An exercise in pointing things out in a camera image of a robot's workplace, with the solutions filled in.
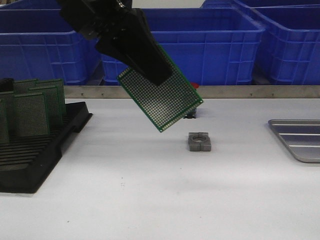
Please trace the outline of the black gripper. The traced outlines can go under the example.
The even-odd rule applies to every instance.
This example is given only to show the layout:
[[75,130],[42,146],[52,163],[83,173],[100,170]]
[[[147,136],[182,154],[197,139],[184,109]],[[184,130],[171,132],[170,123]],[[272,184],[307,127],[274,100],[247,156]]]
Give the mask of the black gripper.
[[[60,16],[87,40],[98,37],[95,48],[103,55],[117,59],[156,86],[173,74],[153,37],[145,13],[132,8],[131,0],[58,0]],[[121,18],[115,37],[101,34]]]

